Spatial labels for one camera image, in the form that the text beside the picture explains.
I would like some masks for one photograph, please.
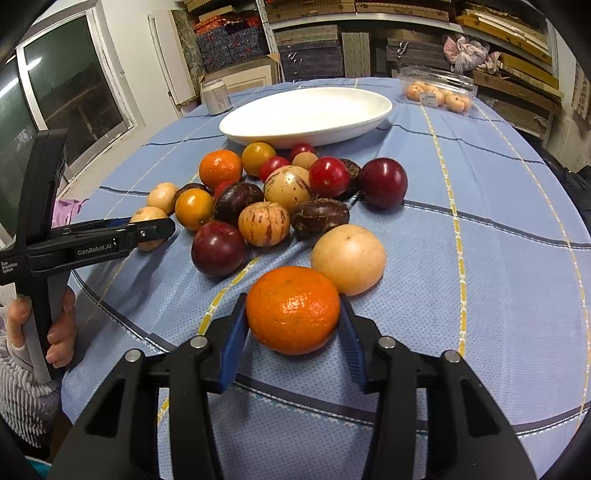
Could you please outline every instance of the blue tablecloth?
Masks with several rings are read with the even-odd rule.
[[[351,223],[388,251],[377,288],[353,299],[383,334],[430,355],[458,349],[515,426],[538,476],[566,447],[586,413],[591,242],[569,198],[521,136],[480,101],[457,115],[405,100],[392,79],[317,80],[232,96],[243,105],[275,92],[320,85],[362,88],[390,98],[388,119],[320,154],[363,165],[392,157],[408,173],[404,205],[375,213],[361,202]],[[227,142],[204,107],[141,147],[85,204],[80,220],[129,216],[157,183],[196,178],[208,152]],[[75,420],[111,368],[131,348],[173,349],[239,293],[280,265],[309,265],[311,243],[254,250],[244,271],[215,282],[190,260],[180,225],[160,249],[82,268],[77,294],[77,366],[63,382],[63,408]],[[168,401],[161,393],[160,468],[171,478]],[[278,355],[249,338],[236,383],[211,396],[217,447],[228,480],[361,478],[376,407],[350,380],[338,339],[301,358]],[[427,432],[419,394],[416,478]]]

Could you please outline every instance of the white plate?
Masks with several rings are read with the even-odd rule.
[[[221,121],[220,131],[240,145],[329,145],[366,134],[391,111],[392,102],[379,93],[352,87],[302,88],[241,106]]]

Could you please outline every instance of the glass pane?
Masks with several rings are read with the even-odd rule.
[[[100,67],[86,17],[51,30],[24,49],[47,128],[68,128],[71,165],[123,121]]]
[[[16,233],[22,181],[36,135],[13,59],[0,72],[0,223],[10,236]]]

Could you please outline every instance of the pink cloth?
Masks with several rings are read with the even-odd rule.
[[[69,225],[82,208],[86,200],[58,200],[53,207],[51,227]]]

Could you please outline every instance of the plastic container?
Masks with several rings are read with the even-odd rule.
[[[467,113],[476,93],[474,80],[429,67],[404,67],[398,75],[402,95],[414,102],[455,113]]]

